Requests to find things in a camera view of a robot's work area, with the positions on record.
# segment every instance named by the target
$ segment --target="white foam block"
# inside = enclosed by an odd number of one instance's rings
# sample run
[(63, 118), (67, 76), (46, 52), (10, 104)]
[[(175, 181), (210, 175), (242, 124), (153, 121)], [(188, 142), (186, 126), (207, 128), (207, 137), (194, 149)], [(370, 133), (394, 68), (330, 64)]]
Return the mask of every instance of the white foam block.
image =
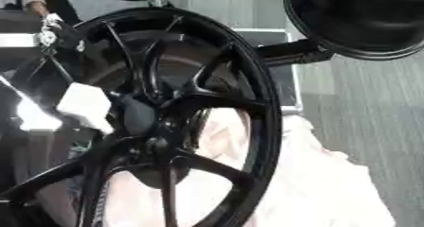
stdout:
[(111, 106), (111, 101), (101, 88), (74, 82), (66, 90), (57, 110), (77, 118), (86, 127), (110, 134), (114, 129), (106, 116)]

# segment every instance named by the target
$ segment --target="gray carpet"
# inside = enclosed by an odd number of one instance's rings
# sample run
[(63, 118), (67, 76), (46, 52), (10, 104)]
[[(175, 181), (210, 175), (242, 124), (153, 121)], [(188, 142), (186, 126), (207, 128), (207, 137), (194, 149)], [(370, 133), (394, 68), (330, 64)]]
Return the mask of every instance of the gray carpet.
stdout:
[[(143, 6), (72, 0), (82, 19)], [(232, 27), (288, 27), (282, 0), (172, 0)], [(305, 116), (330, 149), (370, 167), (399, 227), (424, 223), (424, 53), (389, 62), (337, 57), (300, 69)]]

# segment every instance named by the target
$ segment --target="person's hand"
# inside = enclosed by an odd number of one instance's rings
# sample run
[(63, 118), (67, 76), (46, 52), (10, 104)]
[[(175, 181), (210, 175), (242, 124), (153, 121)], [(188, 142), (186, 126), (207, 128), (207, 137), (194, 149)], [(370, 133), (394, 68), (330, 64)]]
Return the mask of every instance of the person's hand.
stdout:
[(39, 1), (31, 2), (27, 6), (29, 10), (39, 14), (43, 18), (47, 16), (48, 14), (47, 6), (43, 2), (39, 2)]

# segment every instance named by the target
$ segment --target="metal stand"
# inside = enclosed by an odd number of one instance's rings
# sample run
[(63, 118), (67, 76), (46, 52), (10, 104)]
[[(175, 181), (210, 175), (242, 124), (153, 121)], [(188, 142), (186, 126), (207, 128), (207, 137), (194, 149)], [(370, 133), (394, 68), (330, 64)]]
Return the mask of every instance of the metal stand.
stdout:
[(329, 61), (334, 55), (310, 39), (261, 46), (257, 53), (271, 67)]

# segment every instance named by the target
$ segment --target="pink fabric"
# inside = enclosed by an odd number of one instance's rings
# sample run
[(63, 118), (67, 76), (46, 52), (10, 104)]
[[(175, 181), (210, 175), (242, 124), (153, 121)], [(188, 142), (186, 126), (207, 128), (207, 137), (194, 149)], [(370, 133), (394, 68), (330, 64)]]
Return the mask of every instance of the pink fabric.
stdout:
[[(368, 169), (347, 161), (341, 152), (322, 148), (312, 125), (302, 117), (284, 118), (280, 161), (270, 188), (246, 227), (393, 227), (395, 221), (372, 184)], [(249, 124), (232, 109), (214, 110), (204, 128), (198, 153), (241, 168)], [(216, 207), (231, 184), (193, 170), (177, 185), (179, 226), (193, 226)], [(159, 190), (128, 172), (113, 176), (105, 226), (165, 226)]]

